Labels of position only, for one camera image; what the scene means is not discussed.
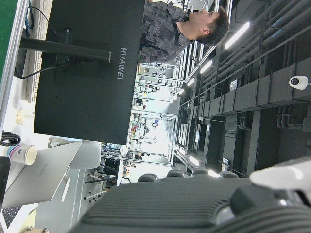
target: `green wall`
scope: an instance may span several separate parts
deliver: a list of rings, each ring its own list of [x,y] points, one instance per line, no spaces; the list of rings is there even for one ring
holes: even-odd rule
[[[0,81],[8,51],[17,0],[1,0],[0,7]]]

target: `keyboard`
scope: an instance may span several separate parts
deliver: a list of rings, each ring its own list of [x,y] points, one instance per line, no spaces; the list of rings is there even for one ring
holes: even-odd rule
[[[49,18],[52,3],[53,0],[36,0],[34,6],[42,10],[45,16]],[[35,20],[34,20],[34,28],[31,32],[32,33],[31,38],[45,40],[45,36],[48,29],[48,22],[44,18],[44,16],[36,9],[33,9],[33,13]],[[29,65],[27,74],[32,74],[38,70],[41,70],[41,63],[42,63],[41,54],[42,52],[29,51]],[[36,74],[27,79],[25,99],[28,100],[29,103],[34,103],[36,101],[39,77],[40,74]]]
[[[7,228],[9,228],[9,226],[13,222],[14,218],[16,217],[21,207],[22,206],[16,206],[16,207],[5,208],[2,210],[3,218],[4,218]]]

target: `black monitor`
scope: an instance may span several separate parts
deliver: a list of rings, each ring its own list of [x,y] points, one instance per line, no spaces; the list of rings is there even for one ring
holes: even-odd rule
[[[41,69],[64,71],[40,75],[35,133],[126,144],[144,2],[53,0],[46,40],[110,51],[111,60],[43,53]]]

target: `dome camera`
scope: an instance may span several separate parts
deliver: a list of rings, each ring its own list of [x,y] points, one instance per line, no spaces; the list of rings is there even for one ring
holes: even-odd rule
[[[294,76],[290,79],[289,84],[292,88],[304,90],[310,85],[306,76]]]

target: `black cable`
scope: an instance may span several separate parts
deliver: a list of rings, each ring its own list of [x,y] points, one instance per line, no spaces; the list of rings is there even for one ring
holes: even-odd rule
[[[20,136],[11,132],[2,132],[0,145],[5,147],[16,146],[20,141]]]
[[[30,11],[31,25],[29,24],[29,21],[28,21],[28,9],[27,9],[26,17],[25,17],[25,28],[26,28],[26,35],[27,35],[27,37],[30,36],[29,29],[34,28],[34,15],[33,15],[33,11],[31,10],[30,0],[28,2],[28,5],[29,5],[29,7],[28,7],[29,11]]]
[[[33,73],[33,74],[30,74],[30,75],[27,75],[27,76],[25,76],[25,77],[18,77],[18,76],[17,76],[17,77],[18,77],[19,79],[27,79],[27,78],[29,78],[29,77],[35,75],[35,74],[41,73],[41,72],[43,72],[43,71],[47,71],[47,70],[49,70],[49,69],[59,69],[59,67],[49,67],[49,68],[46,68],[46,69],[39,70],[39,71],[37,71],[37,72],[35,72],[35,73]]]
[[[47,20],[47,22],[49,23],[49,25],[52,27],[54,33],[55,33],[55,34],[57,35],[57,37],[58,37],[58,34],[57,34],[55,28],[51,25],[51,23],[49,22],[48,18],[47,18],[47,17],[45,16],[45,14],[43,13],[43,11],[41,11],[39,8],[36,8],[36,7],[34,7],[34,6],[29,6],[28,8],[34,8],[34,9],[38,10],[38,11],[44,16],[44,18]]]

